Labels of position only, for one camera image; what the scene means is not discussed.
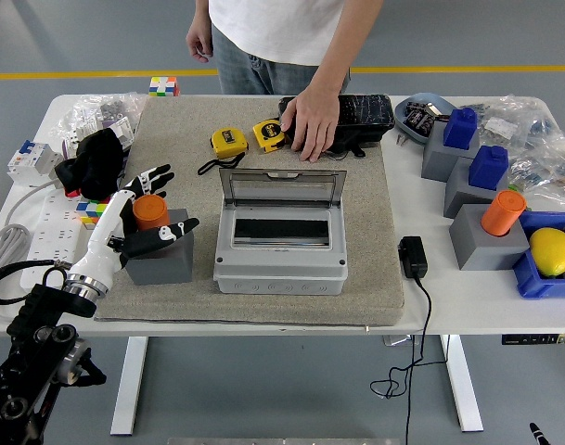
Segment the person's right hand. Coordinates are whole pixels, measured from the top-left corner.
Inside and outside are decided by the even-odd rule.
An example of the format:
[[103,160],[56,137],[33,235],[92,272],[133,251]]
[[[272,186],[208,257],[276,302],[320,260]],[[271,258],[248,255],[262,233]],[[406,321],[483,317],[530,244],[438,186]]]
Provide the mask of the person's right hand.
[[193,20],[187,35],[186,46],[189,55],[199,63],[208,63],[213,56],[212,24],[208,21]]

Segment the person's left hand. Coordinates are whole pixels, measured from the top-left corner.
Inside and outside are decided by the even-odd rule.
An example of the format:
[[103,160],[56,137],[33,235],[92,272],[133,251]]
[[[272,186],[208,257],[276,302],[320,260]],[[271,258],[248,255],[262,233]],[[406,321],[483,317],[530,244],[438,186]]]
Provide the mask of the person's left hand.
[[340,89],[310,84],[292,99],[280,118],[283,132],[294,126],[293,151],[300,161],[316,162],[334,141],[339,114]]

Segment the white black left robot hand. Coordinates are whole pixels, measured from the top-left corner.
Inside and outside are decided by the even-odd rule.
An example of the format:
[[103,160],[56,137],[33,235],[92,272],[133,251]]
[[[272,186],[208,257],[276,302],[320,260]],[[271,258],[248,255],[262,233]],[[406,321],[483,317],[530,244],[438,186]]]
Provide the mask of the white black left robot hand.
[[88,243],[84,256],[71,266],[63,289],[85,297],[103,298],[113,286],[114,274],[144,254],[169,247],[199,225],[189,218],[141,230],[133,205],[141,197],[162,197],[161,189],[174,178],[169,164],[134,177],[110,199]]

